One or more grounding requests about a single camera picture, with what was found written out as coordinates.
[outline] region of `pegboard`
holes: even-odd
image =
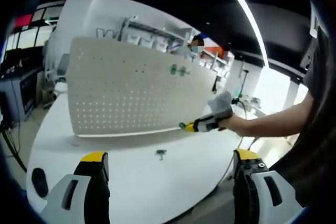
[[[178,127],[202,115],[216,73],[182,57],[116,40],[75,38],[67,70],[75,134]]]

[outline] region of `ceiling light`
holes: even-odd
[[[248,21],[250,21],[250,23],[251,23],[251,26],[253,28],[254,33],[256,34],[257,41],[259,43],[259,47],[260,47],[260,50],[261,50],[261,54],[263,56],[262,58],[264,60],[265,67],[268,68],[269,66],[268,66],[266,48],[265,48],[264,41],[263,41],[263,38],[262,38],[260,30],[259,30],[259,27],[257,25],[257,22],[254,19],[254,16],[253,16],[250,8],[248,7],[246,1],[245,0],[237,0],[237,1],[240,4],[240,6],[242,7],[243,11],[245,12],[245,14],[248,18]]]

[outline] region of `white column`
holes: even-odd
[[[85,36],[94,0],[66,0],[55,33],[55,67],[70,53],[72,39]]]
[[[283,105],[284,110],[293,106],[296,95],[298,93],[298,89],[299,89],[299,85],[296,84],[295,82],[291,81],[289,83],[289,88],[288,88],[288,92],[287,92],[287,97],[285,100],[285,103]]]

